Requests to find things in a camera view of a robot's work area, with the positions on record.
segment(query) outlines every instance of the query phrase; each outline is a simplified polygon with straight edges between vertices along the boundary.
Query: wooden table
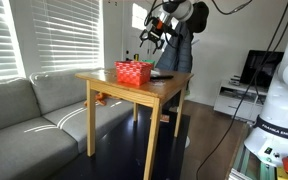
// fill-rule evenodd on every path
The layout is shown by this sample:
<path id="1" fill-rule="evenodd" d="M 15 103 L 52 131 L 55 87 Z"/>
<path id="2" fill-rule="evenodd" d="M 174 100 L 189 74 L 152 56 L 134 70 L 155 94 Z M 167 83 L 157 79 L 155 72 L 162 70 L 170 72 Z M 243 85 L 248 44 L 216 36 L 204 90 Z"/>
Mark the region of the wooden table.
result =
<path id="1" fill-rule="evenodd" d="M 181 122 L 183 101 L 191 73 L 157 70 L 161 75 L 173 75 L 165 80 L 163 85 L 148 82 L 141 86 L 117 82 L 115 69 L 98 69 L 76 74 L 76 77 L 86 80 L 87 94 L 87 155 L 95 153 L 95 93 L 104 92 L 112 96 L 134 102 L 134 121 L 137 121 L 138 104 L 152 107 L 152 119 L 148 140 L 144 179 L 151 179 L 156 141 L 158 137 L 162 105 L 181 91 L 174 136 L 177 137 Z"/>

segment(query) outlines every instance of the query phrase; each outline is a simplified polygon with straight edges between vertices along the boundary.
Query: white cabinet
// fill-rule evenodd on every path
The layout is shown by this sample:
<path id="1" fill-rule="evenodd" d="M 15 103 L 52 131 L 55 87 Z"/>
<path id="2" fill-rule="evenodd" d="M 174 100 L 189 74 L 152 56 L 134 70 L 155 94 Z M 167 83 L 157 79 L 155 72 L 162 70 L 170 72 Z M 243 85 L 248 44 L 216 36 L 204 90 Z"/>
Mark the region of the white cabinet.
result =
<path id="1" fill-rule="evenodd" d="M 233 116 L 246 89 L 247 85 L 236 86 L 229 84 L 228 81 L 222 81 L 214 110 Z M 255 121 L 257 116 L 261 113 L 263 107 L 262 103 L 265 102 L 267 90 L 259 87 L 257 89 L 258 94 L 254 87 L 251 87 L 248 90 L 236 113 L 236 119 Z"/>

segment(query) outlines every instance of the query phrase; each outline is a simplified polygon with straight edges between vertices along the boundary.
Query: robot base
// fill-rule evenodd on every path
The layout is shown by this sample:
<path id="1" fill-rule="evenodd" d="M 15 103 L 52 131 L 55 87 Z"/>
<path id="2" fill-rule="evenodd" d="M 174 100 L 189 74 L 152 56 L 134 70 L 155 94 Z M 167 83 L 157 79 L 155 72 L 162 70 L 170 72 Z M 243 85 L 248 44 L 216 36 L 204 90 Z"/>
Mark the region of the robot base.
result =
<path id="1" fill-rule="evenodd" d="M 260 128 L 253 129 L 244 145 L 260 161 L 273 167 L 282 167 L 282 159 L 288 157 L 288 139 L 274 136 Z"/>

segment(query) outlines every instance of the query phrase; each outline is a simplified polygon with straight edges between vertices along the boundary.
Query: television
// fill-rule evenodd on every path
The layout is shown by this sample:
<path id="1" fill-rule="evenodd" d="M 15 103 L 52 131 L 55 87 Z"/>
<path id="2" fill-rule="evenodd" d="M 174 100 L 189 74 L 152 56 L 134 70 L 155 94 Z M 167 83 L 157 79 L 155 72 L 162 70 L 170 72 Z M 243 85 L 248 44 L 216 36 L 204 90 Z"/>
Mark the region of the television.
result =
<path id="1" fill-rule="evenodd" d="M 266 57 L 270 56 L 270 58 L 266 61 L 266 64 L 262 68 L 262 70 L 259 72 L 256 80 L 257 86 L 263 87 L 267 89 L 272 81 L 274 72 L 278 66 L 278 64 L 282 61 L 284 52 L 273 52 L 269 51 L 266 54 Z M 257 67 L 260 66 L 263 57 L 265 55 L 265 51 L 260 50 L 250 50 L 246 62 L 244 65 L 244 69 L 240 78 L 240 83 L 242 84 L 250 84 L 251 79 L 257 69 Z"/>

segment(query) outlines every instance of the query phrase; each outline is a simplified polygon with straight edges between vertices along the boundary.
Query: window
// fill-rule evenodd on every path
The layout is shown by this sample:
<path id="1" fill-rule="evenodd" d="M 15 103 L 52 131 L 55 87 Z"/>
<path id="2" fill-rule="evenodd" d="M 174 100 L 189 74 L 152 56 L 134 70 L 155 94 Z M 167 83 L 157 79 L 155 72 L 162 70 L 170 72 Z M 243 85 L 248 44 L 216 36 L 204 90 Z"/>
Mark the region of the window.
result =
<path id="1" fill-rule="evenodd" d="M 11 7 L 0 0 L 0 78 L 25 77 Z"/>
<path id="2" fill-rule="evenodd" d="M 144 20 L 146 16 L 147 10 L 134 3 L 132 7 L 132 27 L 144 30 Z"/>
<path id="3" fill-rule="evenodd" d="M 102 1 L 31 2 L 44 71 L 104 66 Z"/>

